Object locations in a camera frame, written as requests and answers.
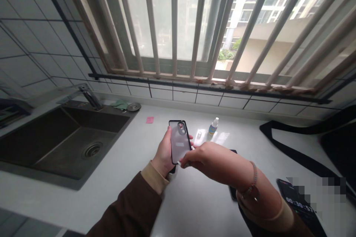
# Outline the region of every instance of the black strap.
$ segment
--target black strap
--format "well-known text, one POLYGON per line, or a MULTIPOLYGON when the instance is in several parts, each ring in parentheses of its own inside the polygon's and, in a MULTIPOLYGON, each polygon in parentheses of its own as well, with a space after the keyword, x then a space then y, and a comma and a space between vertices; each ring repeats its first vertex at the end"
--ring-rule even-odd
MULTIPOLYGON (((318 161, 314 160, 313 158, 301 152, 298 152, 297 150, 294 150, 284 145, 283 143, 280 143, 279 141, 276 141, 272 136, 272 129, 279 129, 283 131, 295 132, 299 134, 308 134, 308 135, 319 134, 319 133, 336 129, 350 122, 355 118, 356 118, 356 105, 352 105, 350 107, 341 110, 340 112, 333 115, 329 119, 314 126, 309 126, 306 128, 298 128, 277 121, 270 121, 266 124, 261 125, 260 130, 274 144, 274 146, 276 146, 280 151, 288 155, 291 159, 298 162, 305 168, 309 169, 310 171, 314 172, 320 177, 333 177, 335 180, 340 180, 340 177, 338 175, 336 175, 333 171, 328 169, 323 164, 319 163, 318 161)), ((353 196, 354 198, 356 197, 352 192, 351 188, 349 188, 349 186, 347 185, 346 185, 346 192, 349 195, 353 196)))

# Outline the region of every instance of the pink sticky note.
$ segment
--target pink sticky note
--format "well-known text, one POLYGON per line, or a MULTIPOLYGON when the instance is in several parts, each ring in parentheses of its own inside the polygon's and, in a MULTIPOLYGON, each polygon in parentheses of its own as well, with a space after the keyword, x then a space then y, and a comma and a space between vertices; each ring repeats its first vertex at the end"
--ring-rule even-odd
POLYGON ((155 119, 154 116, 148 116, 147 120, 146 120, 146 124, 152 124, 153 123, 153 119, 155 119))

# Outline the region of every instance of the kitchen counter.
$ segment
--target kitchen counter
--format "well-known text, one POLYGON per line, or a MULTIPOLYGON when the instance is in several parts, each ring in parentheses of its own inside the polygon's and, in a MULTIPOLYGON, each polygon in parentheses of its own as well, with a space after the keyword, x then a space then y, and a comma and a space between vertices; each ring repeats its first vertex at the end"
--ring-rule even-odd
MULTIPOLYGON (((0 171, 0 208, 86 233, 154 157, 169 120, 185 120, 189 133, 194 136, 193 141, 199 143, 214 118, 214 114, 143 105, 80 191, 0 171), (154 116, 153 124, 146 124, 148 116, 154 116), (199 141, 196 140, 198 132, 203 133, 199 141)), ((258 127, 266 121, 219 118, 212 141, 254 161, 277 190, 276 179, 287 180, 286 177, 298 177, 306 194, 316 188, 317 176, 280 152, 260 132, 258 127)), ((273 136, 339 174, 316 136, 278 130, 273 130, 273 136)), ((317 205, 312 207, 322 211, 322 225, 328 236, 339 236, 340 228, 345 233, 342 236, 356 235, 353 225, 356 209, 347 199, 340 204, 333 195, 328 200, 318 198, 317 201, 313 196, 311 201, 317 205)), ((194 168, 177 167, 163 199, 152 236, 250 236, 228 187, 208 179, 194 168)))

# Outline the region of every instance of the sink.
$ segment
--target sink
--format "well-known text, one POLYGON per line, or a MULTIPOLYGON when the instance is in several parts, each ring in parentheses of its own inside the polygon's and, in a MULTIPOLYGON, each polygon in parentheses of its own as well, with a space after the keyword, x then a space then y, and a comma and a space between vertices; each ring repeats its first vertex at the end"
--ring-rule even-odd
POLYGON ((70 101, 0 139, 0 170, 79 190, 135 113, 70 101))

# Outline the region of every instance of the small bottle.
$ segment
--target small bottle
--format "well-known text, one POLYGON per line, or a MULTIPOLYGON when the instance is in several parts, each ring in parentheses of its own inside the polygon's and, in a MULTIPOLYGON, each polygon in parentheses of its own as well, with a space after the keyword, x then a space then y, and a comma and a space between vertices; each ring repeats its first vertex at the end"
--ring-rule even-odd
POLYGON ((214 135, 216 129, 218 128, 219 118, 215 118, 215 120, 211 123, 209 127, 209 134, 214 135))

